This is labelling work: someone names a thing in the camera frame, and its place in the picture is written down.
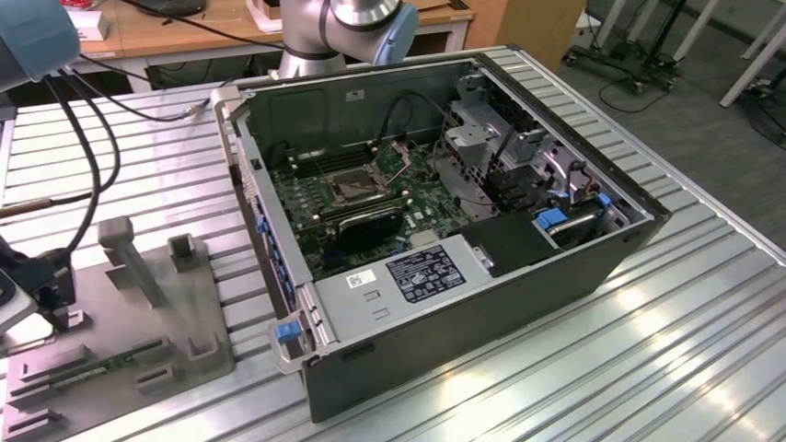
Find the black cable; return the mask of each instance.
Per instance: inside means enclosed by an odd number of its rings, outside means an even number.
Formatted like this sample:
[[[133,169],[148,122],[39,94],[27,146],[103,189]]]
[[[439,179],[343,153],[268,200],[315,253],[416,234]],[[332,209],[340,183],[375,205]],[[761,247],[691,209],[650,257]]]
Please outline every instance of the black cable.
[[[208,74],[210,74],[210,68],[212,67],[212,58],[208,60],[208,67],[206,68],[206,72],[202,75],[202,78],[199,80],[196,80],[196,82],[190,83],[186,80],[180,80],[176,76],[172,76],[165,70],[159,70],[159,73],[165,76],[167,78],[169,78],[171,80],[175,80],[180,85],[183,86],[196,86],[200,85],[206,82],[206,79],[208,78]]]
[[[172,67],[172,68],[159,66],[159,69],[161,69],[163,71],[167,71],[167,72],[176,72],[176,71],[182,70],[186,67],[186,64],[187,63],[188,62],[183,62],[183,63],[180,63],[180,65],[178,67]]]
[[[590,43],[590,51],[601,52],[601,50],[603,48],[601,48],[601,45],[598,44],[598,34],[595,34],[595,32],[594,32],[593,18],[590,17],[590,14],[587,14],[589,9],[590,9],[590,0],[587,0],[587,5],[585,7],[585,15],[587,16],[587,26],[590,27],[590,33],[593,34],[593,42]]]
[[[163,76],[165,76],[167,78],[169,78],[172,81],[175,81],[182,86],[194,86],[194,83],[190,83],[186,80],[180,80],[176,76],[171,75],[165,71],[159,70],[159,74],[161,74]]]
[[[206,67],[206,73],[202,75],[202,78],[199,79],[199,81],[195,83],[196,85],[202,85],[206,80],[208,79],[208,75],[210,75],[210,68],[212,67],[212,58],[208,61],[208,67]]]
[[[115,105],[119,108],[124,109],[125,111],[131,112],[133,115],[144,118],[145,120],[151,120],[153,122],[176,122],[178,120],[183,120],[191,116],[191,113],[188,111],[184,111],[179,115],[175,115],[172,117],[153,117],[152,115],[147,115],[147,114],[141,113],[140,111],[137,111],[136,109],[132,109],[131,107],[128,107],[120,101],[113,99],[109,95],[104,94],[96,87],[93,87],[93,85],[89,84],[85,77],[79,73],[79,71],[76,69],[71,69],[71,72],[73,73],[76,78],[79,78],[80,82],[89,88],[89,90],[93,91],[93,93],[96,93],[99,96],[104,97],[107,100],[109,100],[112,103],[115,103]]]
[[[76,137],[79,138],[80,145],[83,146],[83,150],[85,152],[85,159],[87,164],[89,165],[89,175],[92,178],[92,192],[89,195],[89,203],[87,204],[85,210],[85,217],[83,218],[83,222],[76,229],[76,233],[71,242],[63,253],[71,254],[76,248],[79,247],[79,243],[83,241],[85,237],[87,230],[93,222],[93,215],[96,214],[96,208],[99,207],[99,195],[100,195],[100,171],[99,171],[99,162],[96,161],[96,156],[93,154],[93,150],[89,147],[89,142],[87,141],[85,131],[83,130],[83,126],[79,124],[79,120],[76,115],[73,114],[73,109],[68,101],[65,100],[65,94],[60,89],[60,86],[52,81],[49,76],[43,77],[43,82],[52,91],[52,95],[63,108],[63,112],[65,112],[65,116],[69,120],[71,127],[73,128],[73,132],[76,133]]]
[[[496,161],[500,159],[502,154],[504,153],[504,149],[507,149],[507,146],[511,144],[511,140],[514,139],[515,133],[516,133],[516,127],[511,123],[511,128],[507,131],[507,134],[504,135],[504,139],[502,140],[500,147],[496,149],[496,152],[494,152],[494,155],[491,156],[491,159],[488,160],[488,167],[486,168],[486,175],[491,171],[491,166],[494,165],[494,163],[496,163]]]
[[[109,138],[109,145],[112,145],[113,166],[112,166],[112,174],[109,175],[109,178],[107,179],[107,181],[101,184],[101,186],[99,188],[99,193],[104,193],[105,190],[109,189],[112,187],[112,185],[115,184],[115,181],[117,179],[117,175],[120,174],[120,167],[121,167],[120,146],[117,145],[115,131],[112,130],[112,126],[109,126],[109,122],[107,122],[107,118],[105,118],[103,112],[100,111],[99,106],[96,106],[96,103],[93,102],[92,98],[89,97],[89,93],[88,93],[85,87],[81,85],[81,83],[79,81],[76,81],[72,78],[72,76],[69,76],[68,72],[65,72],[63,69],[57,70],[57,73],[60,74],[60,76],[63,77],[63,79],[65,80],[65,82],[68,83],[68,85],[71,86],[71,88],[73,89],[76,94],[79,95],[79,97],[85,101],[89,109],[96,114],[96,117],[99,118],[99,121],[100,121],[100,125],[103,126],[103,130],[105,131],[107,137]],[[92,192],[87,192],[87,193],[81,193],[79,195],[69,196],[67,198],[53,199],[52,205],[72,204],[72,203],[76,203],[81,200],[88,199],[91,196],[92,196]]]
[[[157,9],[152,8],[152,7],[144,6],[140,3],[136,3],[133,0],[119,0],[119,1],[123,2],[123,3],[125,3],[127,5],[136,6],[139,9],[141,9],[143,11],[145,11],[147,13],[149,13],[153,16],[165,17],[165,18],[169,18],[174,21],[179,21],[180,23],[186,23],[186,24],[188,24],[188,25],[191,25],[191,26],[194,26],[196,28],[200,28],[202,30],[206,30],[207,32],[212,32],[214,34],[220,35],[222,37],[224,37],[224,38],[227,38],[230,40],[242,41],[244,43],[255,44],[256,46],[264,46],[267,48],[274,48],[274,49],[278,49],[278,50],[282,50],[284,48],[283,46],[280,46],[278,44],[274,44],[274,43],[264,43],[262,41],[248,40],[248,39],[244,39],[242,37],[238,37],[236,35],[227,34],[226,32],[223,32],[223,31],[220,31],[218,29],[214,29],[214,28],[211,28],[211,27],[208,27],[208,26],[206,26],[206,25],[203,25],[200,23],[196,23],[195,21],[191,21],[187,18],[175,16],[172,14],[167,14],[165,12],[161,12]]]
[[[627,81],[630,78],[622,78],[619,80],[613,81],[611,83],[609,83],[607,85],[605,85],[603,87],[601,87],[601,89],[598,90],[598,98],[601,99],[601,101],[603,102],[603,104],[606,104],[610,108],[613,108],[615,111],[623,112],[623,113],[642,113],[645,112],[647,109],[650,109],[657,103],[658,101],[661,101],[665,97],[667,97],[667,95],[671,93],[670,90],[667,90],[666,92],[663,92],[663,95],[661,95],[657,99],[654,99],[653,101],[650,101],[650,103],[647,103],[643,107],[641,107],[639,109],[622,109],[618,108],[617,106],[614,106],[611,103],[609,103],[609,101],[606,100],[606,98],[603,97],[603,92],[606,92],[606,89],[609,89],[610,87],[622,84],[625,81]]]
[[[634,27],[634,23],[637,22],[637,19],[639,19],[641,9],[647,4],[647,1],[649,0],[641,1],[639,6],[637,6],[637,10],[634,11],[634,15],[630,17],[630,21],[627,22],[627,25],[625,26],[625,35],[623,35],[625,39],[627,38],[627,32],[630,32],[630,29]]]
[[[99,60],[93,60],[92,58],[89,58],[87,55],[84,55],[81,53],[79,54],[79,58],[81,58],[87,62],[95,64],[96,66],[103,67],[108,71],[116,72],[116,73],[119,73],[119,74],[121,74],[124,76],[132,76],[133,78],[137,78],[137,79],[140,79],[143,81],[147,81],[152,86],[163,88],[163,86],[160,84],[157,84],[155,81],[152,81],[149,78],[144,78],[143,76],[139,76],[133,72],[124,71],[123,69],[120,69],[117,67],[113,67],[113,66],[111,66],[107,63],[101,63]]]
[[[770,137],[769,134],[766,134],[763,132],[763,130],[759,128],[759,126],[757,125],[754,118],[753,118],[753,113],[750,112],[750,108],[746,106],[746,104],[743,103],[743,100],[739,100],[739,106],[742,107],[743,113],[746,114],[747,117],[747,123],[750,124],[750,128],[755,131],[757,134],[759,134],[759,136],[769,141],[778,149],[786,151],[786,146],[775,139],[773,139]]]
[[[382,127],[379,128],[379,134],[378,134],[378,138],[375,140],[375,145],[379,145],[382,143],[382,138],[384,138],[384,135],[388,132],[388,125],[391,124],[391,118],[394,116],[394,111],[395,108],[398,107],[398,103],[406,99],[407,97],[415,97],[418,99],[422,99],[426,103],[428,103],[434,109],[438,110],[438,112],[442,114],[442,116],[450,120],[455,125],[458,125],[458,122],[455,121],[454,117],[448,114],[448,112],[442,108],[442,106],[436,103],[436,101],[434,101],[430,97],[427,97],[426,95],[423,95],[420,92],[415,92],[414,90],[408,90],[404,93],[402,93],[402,95],[399,95],[391,103],[391,106],[388,107],[387,113],[384,115],[384,120],[382,122]]]
[[[773,115],[770,113],[770,111],[767,110],[767,108],[765,106],[762,106],[762,103],[757,103],[757,107],[762,110],[763,114],[766,115],[766,117],[770,119],[770,121],[775,124],[775,126],[779,128],[782,133],[786,133],[786,127],[783,126],[783,124],[781,124],[781,122],[778,121],[778,119],[775,118],[775,115]]]

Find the metal rod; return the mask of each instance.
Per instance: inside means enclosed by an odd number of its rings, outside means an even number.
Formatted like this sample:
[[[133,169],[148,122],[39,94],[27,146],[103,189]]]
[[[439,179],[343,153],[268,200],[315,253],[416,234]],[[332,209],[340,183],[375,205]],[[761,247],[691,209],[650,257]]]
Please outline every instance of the metal rod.
[[[573,228],[575,226],[581,226],[582,224],[594,221],[597,218],[598,218],[598,214],[585,215],[585,216],[582,216],[582,217],[579,217],[577,219],[571,219],[570,221],[564,221],[558,226],[554,226],[552,228],[550,228],[546,231],[546,233],[548,233],[548,235],[552,237],[554,235],[556,235],[558,233],[563,232],[569,228]]]

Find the blue latch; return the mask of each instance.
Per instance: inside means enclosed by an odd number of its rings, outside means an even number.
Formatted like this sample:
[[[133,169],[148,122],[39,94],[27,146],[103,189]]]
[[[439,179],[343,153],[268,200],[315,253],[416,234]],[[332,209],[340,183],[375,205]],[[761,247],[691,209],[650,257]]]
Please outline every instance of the blue latch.
[[[548,209],[538,214],[535,221],[538,222],[538,226],[540,226],[543,230],[547,230],[567,221],[567,216],[562,209]]]
[[[598,193],[598,201],[601,202],[601,204],[603,205],[605,209],[609,209],[609,206],[611,205],[611,198],[609,197],[609,195],[606,195],[605,193]]]
[[[266,220],[264,215],[256,217],[256,233],[263,234],[268,231],[268,221]]]
[[[294,341],[300,337],[300,334],[300,325],[295,320],[275,326],[275,339],[279,340],[279,343]]]

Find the green circuit board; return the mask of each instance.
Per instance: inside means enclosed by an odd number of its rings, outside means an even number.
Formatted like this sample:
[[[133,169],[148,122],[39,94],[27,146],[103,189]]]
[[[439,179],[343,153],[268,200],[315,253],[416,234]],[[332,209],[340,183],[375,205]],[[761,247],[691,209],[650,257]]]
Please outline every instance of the green circuit board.
[[[435,175],[428,145],[411,144],[407,151],[411,164],[403,172],[404,157],[390,144],[379,148],[379,154],[368,164],[351,169],[319,173],[307,178],[295,177],[291,170],[271,173],[300,251],[316,280],[410,250],[408,239],[416,233],[431,229],[439,238],[446,238],[470,223],[467,214],[455,205],[454,196]],[[366,183],[344,184],[342,193],[336,182],[347,176],[359,177],[358,180],[366,180]],[[350,251],[336,248],[331,241],[335,232],[322,220],[315,219],[315,215],[342,208],[348,210],[352,201],[346,196],[352,196],[352,193],[358,193],[359,200],[384,194],[387,201],[359,209],[351,215],[403,207],[404,222],[398,233],[374,248]]]

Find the aluminum table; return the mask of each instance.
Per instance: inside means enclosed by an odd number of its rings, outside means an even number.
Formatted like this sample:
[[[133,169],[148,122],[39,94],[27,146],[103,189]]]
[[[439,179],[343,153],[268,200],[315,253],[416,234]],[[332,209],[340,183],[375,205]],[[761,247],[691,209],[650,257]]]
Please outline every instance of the aluminum table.
[[[315,425],[300,378],[278,372],[270,354],[274,313],[212,117],[143,122],[101,101],[124,168],[96,221],[129,215],[140,250],[179,233],[206,240],[239,363],[231,375],[72,441],[786,437],[786,254],[526,53],[486,53],[674,212],[647,248],[581,301]],[[208,92],[186,87],[123,100],[168,115]],[[75,106],[108,169],[104,131]],[[56,106],[21,109],[1,143],[3,204],[88,188]],[[12,246],[35,253],[64,244],[83,207],[11,220],[1,231]],[[81,267],[104,260],[95,230],[73,260]]]

